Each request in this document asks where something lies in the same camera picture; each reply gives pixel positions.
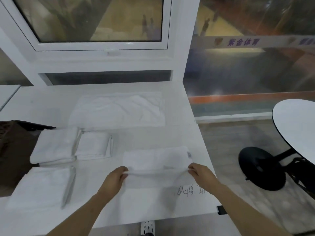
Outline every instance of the gray wooden floor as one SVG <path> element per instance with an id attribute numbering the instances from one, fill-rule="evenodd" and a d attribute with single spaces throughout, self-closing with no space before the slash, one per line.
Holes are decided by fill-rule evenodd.
<path id="1" fill-rule="evenodd" d="M 283 189 L 267 191 L 246 181 L 238 165 L 238 153 L 244 147 L 260 147 L 273 155 L 289 149 L 272 120 L 200 124 L 199 127 L 215 173 L 223 184 L 290 233 L 315 229 L 315 200 L 288 175 Z"/>

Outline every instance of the person's left hand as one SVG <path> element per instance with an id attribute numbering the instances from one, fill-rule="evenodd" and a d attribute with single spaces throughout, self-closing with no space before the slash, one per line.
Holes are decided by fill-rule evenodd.
<path id="1" fill-rule="evenodd" d="M 128 176 L 123 174 L 124 171 L 128 171 L 128 168 L 121 166 L 109 173 L 97 194 L 107 202 L 111 201 L 119 192 L 124 179 Z"/>

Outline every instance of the brown basket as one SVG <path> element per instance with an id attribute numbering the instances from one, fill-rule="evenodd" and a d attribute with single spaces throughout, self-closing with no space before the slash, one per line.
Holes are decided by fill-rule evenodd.
<path id="1" fill-rule="evenodd" d="M 21 178 L 38 165 L 30 163 L 30 156 L 38 135 L 28 132 L 54 128 L 22 121 L 0 122 L 0 197 L 10 196 Z"/>

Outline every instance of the hand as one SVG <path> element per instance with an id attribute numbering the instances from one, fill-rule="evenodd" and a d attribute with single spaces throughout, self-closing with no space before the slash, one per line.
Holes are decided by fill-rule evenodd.
<path id="1" fill-rule="evenodd" d="M 208 167 L 197 163 L 191 163 L 188 168 L 193 169 L 188 172 L 192 175 L 192 177 L 194 177 L 196 183 L 210 194 L 213 194 L 217 186 L 221 185 L 219 180 Z"/>
<path id="2" fill-rule="evenodd" d="M 123 174 L 124 171 L 128 171 L 128 168 L 123 166 L 118 167 L 105 178 L 102 186 L 97 192 L 97 195 L 99 195 L 105 203 L 111 201 L 119 192 L 124 179 L 128 176 L 127 174 Z"/>

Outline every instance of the folded white cloth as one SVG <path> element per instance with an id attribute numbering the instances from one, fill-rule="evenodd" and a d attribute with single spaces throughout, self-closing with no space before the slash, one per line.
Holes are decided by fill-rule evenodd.
<path id="1" fill-rule="evenodd" d="M 86 130 L 165 126 L 162 93 L 82 96 L 70 115 L 69 125 Z"/>
<path id="2" fill-rule="evenodd" d="M 87 131 L 80 138 L 75 155 L 78 160 L 93 160 L 111 157 L 112 136 L 103 131 Z"/>
<path id="3" fill-rule="evenodd" d="M 163 188 L 194 183 L 187 167 L 192 162 L 186 146 L 125 151 L 127 188 Z"/>
<path id="4" fill-rule="evenodd" d="M 43 130 L 31 154 L 33 164 L 52 165 L 75 160 L 74 152 L 81 130 L 78 127 Z"/>
<path id="5" fill-rule="evenodd" d="M 18 183 L 8 210 L 63 208 L 75 177 L 75 168 L 33 167 Z"/>

